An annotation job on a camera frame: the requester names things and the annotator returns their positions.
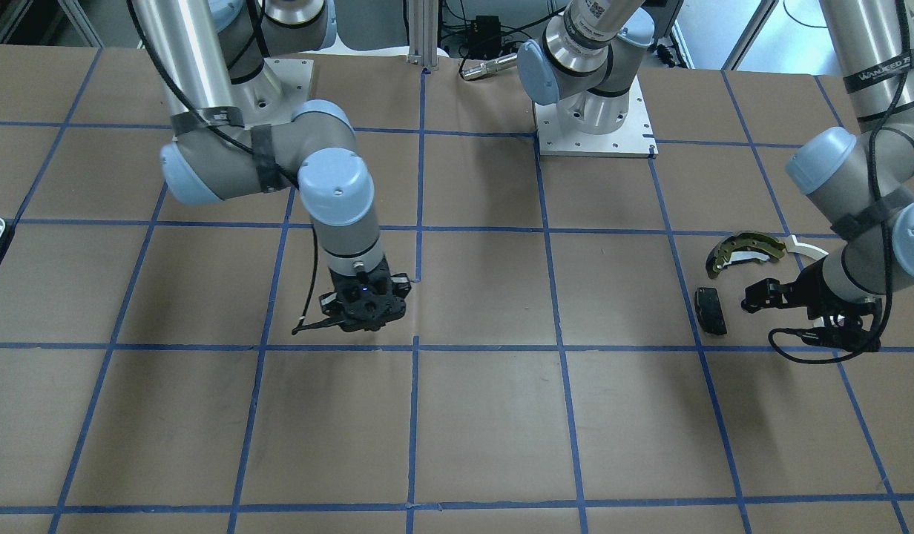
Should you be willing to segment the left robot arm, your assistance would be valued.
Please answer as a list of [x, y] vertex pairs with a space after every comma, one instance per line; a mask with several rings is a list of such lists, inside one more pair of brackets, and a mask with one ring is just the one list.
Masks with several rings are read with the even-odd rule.
[[[806, 309], [821, 327], [783, 328], [850, 360], [881, 348], [893, 294], [914, 285], [914, 6], [823, 1], [824, 21], [861, 132], [833, 126], [799, 148], [786, 172], [844, 241], [793, 283], [766, 278], [743, 310]], [[516, 65], [537, 105], [572, 100], [576, 128], [619, 127], [654, 21], [640, 1], [571, 1], [521, 45]]]

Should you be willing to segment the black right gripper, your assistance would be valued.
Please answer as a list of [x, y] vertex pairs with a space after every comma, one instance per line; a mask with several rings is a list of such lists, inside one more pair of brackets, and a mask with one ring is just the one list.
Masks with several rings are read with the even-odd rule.
[[329, 276], [334, 291], [319, 297], [319, 306], [326, 315], [319, 322], [323, 327], [376, 332], [405, 317], [405, 300], [412, 291], [412, 280], [406, 273], [390, 273], [385, 258], [371, 271], [356, 271], [352, 276], [329, 271]]

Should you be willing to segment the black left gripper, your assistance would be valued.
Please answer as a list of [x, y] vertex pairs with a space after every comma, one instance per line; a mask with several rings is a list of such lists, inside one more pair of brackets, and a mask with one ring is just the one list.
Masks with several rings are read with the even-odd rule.
[[793, 283], [763, 278], [759, 283], [746, 287], [740, 307], [746, 312], [806, 308], [809, 319], [823, 318], [823, 327], [778, 328], [769, 331], [769, 345], [778, 354], [783, 352], [775, 342], [778, 332], [794, 335], [813, 347], [844, 349], [850, 354], [881, 350], [881, 301], [843, 300], [828, 288], [822, 263], [813, 263], [804, 268]]

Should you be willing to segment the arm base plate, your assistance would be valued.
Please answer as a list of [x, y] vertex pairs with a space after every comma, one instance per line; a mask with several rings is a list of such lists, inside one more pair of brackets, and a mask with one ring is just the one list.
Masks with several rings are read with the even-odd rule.
[[533, 105], [542, 156], [654, 158], [660, 150], [638, 78], [627, 93], [607, 98], [588, 91]]
[[288, 124], [293, 112], [310, 98], [314, 72], [311, 59], [266, 59], [253, 77], [234, 82], [234, 105], [246, 128]]

